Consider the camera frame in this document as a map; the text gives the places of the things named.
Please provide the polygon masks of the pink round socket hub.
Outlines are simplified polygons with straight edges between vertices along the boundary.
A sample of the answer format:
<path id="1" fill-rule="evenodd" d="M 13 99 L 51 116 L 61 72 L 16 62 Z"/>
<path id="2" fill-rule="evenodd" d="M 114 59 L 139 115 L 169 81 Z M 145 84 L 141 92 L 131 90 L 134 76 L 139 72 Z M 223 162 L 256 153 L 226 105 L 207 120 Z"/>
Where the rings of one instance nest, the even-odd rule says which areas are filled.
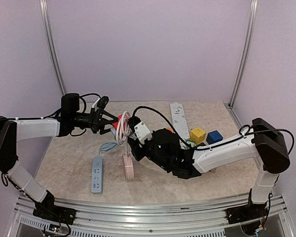
<path id="1" fill-rule="evenodd" d="M 128 153 L 122 155 L 124 174 L 126 180 L 131 180 L 134 178 L 134 166 L 132 156 Z"/>

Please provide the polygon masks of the light blue power strip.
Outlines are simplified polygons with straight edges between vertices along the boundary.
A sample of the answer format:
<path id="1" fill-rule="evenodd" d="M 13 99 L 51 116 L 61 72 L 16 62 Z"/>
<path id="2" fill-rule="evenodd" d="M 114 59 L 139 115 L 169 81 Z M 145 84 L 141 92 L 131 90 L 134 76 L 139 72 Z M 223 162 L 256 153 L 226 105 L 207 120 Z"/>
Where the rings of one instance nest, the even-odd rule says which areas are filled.
<path id="1" fill-rule="evenodd" d="M 92 163 L 91 192 L 93 194 L 103 193 L 103 158 L 95 157 Z"/>

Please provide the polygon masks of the long white power strip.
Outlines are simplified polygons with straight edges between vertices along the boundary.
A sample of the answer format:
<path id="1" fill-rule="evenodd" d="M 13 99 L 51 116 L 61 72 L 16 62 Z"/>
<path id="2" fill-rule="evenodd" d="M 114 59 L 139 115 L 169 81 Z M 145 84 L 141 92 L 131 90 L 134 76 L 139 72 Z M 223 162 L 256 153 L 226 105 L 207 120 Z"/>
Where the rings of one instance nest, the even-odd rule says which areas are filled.
<path id="1" fill-rule="evenodd" d="M 185 117 L 183 105 L 180 103 L 170 103 L 172 125 L 177 133 L 185 140 L 190 138 L 189 129 Z"/>

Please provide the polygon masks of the light green plug adapter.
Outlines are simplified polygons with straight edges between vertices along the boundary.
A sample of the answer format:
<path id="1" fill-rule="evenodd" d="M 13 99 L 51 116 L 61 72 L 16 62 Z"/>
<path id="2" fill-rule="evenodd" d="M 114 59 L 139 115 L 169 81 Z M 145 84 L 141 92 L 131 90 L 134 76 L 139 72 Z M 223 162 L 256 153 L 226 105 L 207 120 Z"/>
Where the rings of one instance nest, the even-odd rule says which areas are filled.
<path id="1" fill-rule="evenodd" d="M 195 143 L 194 143 L 193 141 L 191 141 L 191 140 L 186 140 L 186 143 L 187 143 L 189 146 L 191 146 L 192 148 L 195 147 Z"/>

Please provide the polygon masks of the yellow cube adapter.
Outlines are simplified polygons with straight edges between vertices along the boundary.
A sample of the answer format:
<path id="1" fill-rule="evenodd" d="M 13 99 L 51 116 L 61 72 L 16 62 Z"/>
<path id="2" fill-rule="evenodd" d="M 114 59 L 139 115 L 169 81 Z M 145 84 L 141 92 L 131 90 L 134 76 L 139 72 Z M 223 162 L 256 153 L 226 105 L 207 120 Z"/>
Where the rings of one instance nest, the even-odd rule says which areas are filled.
<path id="1" fill-rule="evenodd" d="M 206 132 L 200 128 L 196 127 L 190 131 L 190 140 L 196 145 L 202 143 L 206 137 Z"/>

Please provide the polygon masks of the blue cube adapter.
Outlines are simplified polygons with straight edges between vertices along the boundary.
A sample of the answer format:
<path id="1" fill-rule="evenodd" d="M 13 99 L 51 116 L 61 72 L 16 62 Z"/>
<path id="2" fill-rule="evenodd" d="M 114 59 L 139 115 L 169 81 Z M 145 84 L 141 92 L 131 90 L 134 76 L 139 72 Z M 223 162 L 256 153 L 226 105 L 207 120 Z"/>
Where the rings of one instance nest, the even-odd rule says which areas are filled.
<path id="1" fill-rule="evenodd" d="M 223 140 L 223 136 L 217 130 L 209 132 L 206 138 L 206 142 L 209 145 L 222 140 Z"/>

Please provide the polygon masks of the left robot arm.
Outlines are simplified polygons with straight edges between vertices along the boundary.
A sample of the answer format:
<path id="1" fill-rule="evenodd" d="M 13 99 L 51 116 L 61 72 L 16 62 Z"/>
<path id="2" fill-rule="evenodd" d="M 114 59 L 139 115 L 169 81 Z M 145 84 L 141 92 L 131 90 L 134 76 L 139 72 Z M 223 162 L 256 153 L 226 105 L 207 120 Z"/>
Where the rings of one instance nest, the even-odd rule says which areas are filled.
<path id="1" fill-rule="evenodd" d="M 109 132 L 107 125 L 118 122 L 118 117 L 105 110 L 107 96 L 99 96 L 89 112 L 81 106 L 84 97 L 68 93 L 61 98 L 61 107 L 49 116 L 39 118 L 6 118 L 0 116 L 0 172 L 19 191 L 25 193 L 36 208 L 53 220 L 59 215 L 54 196 L 43 188 L 33 175 L 22 166 L 17 155 L 20 142 L 39 138 L 66 137 L 79 128 L 91 130 L 94 134 Z"/>

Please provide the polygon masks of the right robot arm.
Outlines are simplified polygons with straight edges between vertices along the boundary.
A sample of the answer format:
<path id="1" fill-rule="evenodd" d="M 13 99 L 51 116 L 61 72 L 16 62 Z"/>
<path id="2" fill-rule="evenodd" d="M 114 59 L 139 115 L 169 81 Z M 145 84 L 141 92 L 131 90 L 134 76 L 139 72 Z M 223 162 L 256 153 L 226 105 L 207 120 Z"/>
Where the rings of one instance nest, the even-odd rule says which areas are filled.
<path id="1" fill-rule="evenodd" d="M 284 129 L 276 129 L 261 118 L 252 121 L 248 131 L 208 146 L 182 149 L 181 137 L 164 129 L 150 131 L 143 121 L 134 116 L 129 126 L 136 138 L 128 144 L 137 161 L 147 157 L 168 173 L 182 179 L 190 179 L 236 161 L 260 158 L 262 165 L 254 186 L 250 190 L 249 203 L 242 214 L 247 219 L 258 215 L 266 205 L 269 194 L 279 174 L 286 171 L 292 151 L 286 146 Z"/>

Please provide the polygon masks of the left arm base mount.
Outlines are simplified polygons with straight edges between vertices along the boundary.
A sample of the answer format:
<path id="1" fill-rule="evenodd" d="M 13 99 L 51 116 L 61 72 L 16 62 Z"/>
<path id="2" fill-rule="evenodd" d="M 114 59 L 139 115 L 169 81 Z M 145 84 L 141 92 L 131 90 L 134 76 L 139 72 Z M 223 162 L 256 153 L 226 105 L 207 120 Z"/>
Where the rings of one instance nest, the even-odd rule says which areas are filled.
<path id="1" fill-rule="evenodd" d="M 76 210 L 56 205 L 45 207 L 36 202 L 33 215 L 45 220 L 72 225 L 75 220 Z"/>

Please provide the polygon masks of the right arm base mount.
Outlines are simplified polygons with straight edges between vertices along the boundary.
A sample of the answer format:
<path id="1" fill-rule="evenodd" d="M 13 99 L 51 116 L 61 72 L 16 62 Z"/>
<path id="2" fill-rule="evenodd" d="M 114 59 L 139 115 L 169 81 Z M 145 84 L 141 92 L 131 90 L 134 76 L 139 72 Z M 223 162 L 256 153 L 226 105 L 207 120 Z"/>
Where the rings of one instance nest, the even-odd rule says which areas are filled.
<path id="1" fill-rule="evenodd" d="M 247 204 L 228 208 L 225 212 L 228 223 L 235 224 L 265 217 L 268 210 L 266 208 L 266 202 L 263 204 L 254 204 L 251 198 L 249 198 Z"/>

